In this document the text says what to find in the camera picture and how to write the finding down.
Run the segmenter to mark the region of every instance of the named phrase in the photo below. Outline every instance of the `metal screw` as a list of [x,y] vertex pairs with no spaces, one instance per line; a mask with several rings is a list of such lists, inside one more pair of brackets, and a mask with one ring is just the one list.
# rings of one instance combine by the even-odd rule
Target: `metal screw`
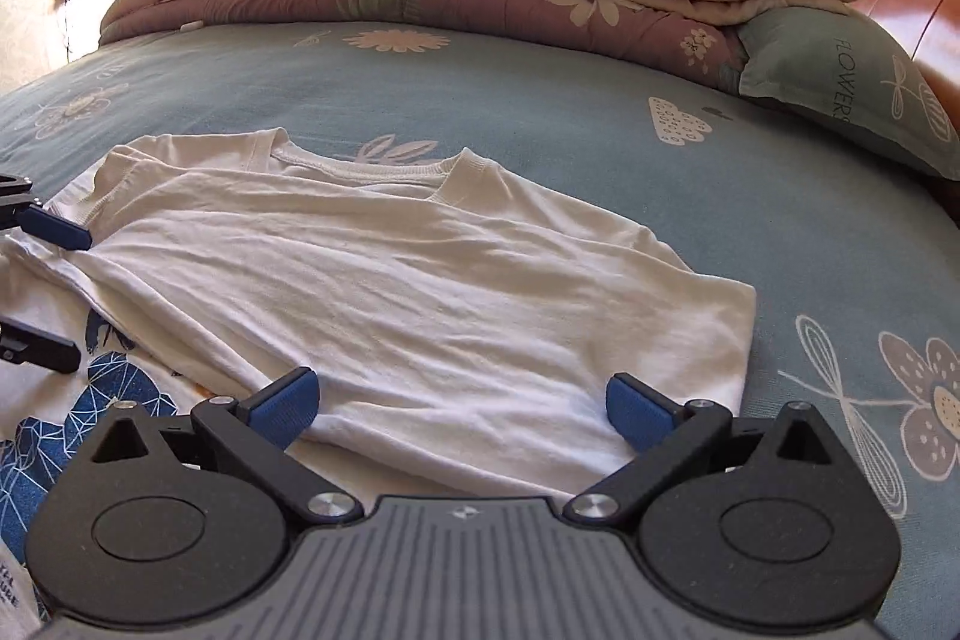
[[314,515],[323,516],[323,518],[342,518],[349,515],[356,507],[356,501],[347,494],[339,491],[328,491],[323,494],[317,494],[310,497],[306,507]]
[[574,497],[570,507],[584,518],[610,518],[620,509],[616,499],[606,494],[581,494]]

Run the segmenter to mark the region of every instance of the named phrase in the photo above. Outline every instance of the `circular cap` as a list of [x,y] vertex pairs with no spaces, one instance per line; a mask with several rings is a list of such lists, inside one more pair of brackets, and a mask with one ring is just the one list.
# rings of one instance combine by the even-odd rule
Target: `circular cap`
[[616,499],[606,494],[581,494],[573,499],[570,507],[584,518],[610,518],[620,509]]
[[339,491],[329,491],[323,494],[317,494],[310,497],[306,507],[314,515],[323,516],[323,518],[342,518],[344,515],[353,512],[356,501],[347,494],[341,494]]
[[804,561],[829,544],[833,527],[824,514],[798,501],[755,499],[727,510],[720,531],[728,544],[757,561]]
[[140,497],[104,510],[93,524],[93,539],[112,557],[162,561],[193,546],[204,523],[188,501]]

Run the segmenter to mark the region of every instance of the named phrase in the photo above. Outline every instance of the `pillow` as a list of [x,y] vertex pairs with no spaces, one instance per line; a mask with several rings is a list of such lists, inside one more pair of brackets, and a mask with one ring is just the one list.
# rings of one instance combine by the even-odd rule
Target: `pillow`
[[960,138],[910,56],[859,14],[793,6],[737,30],[744,98],[774,100],[861,148],[960,180]]

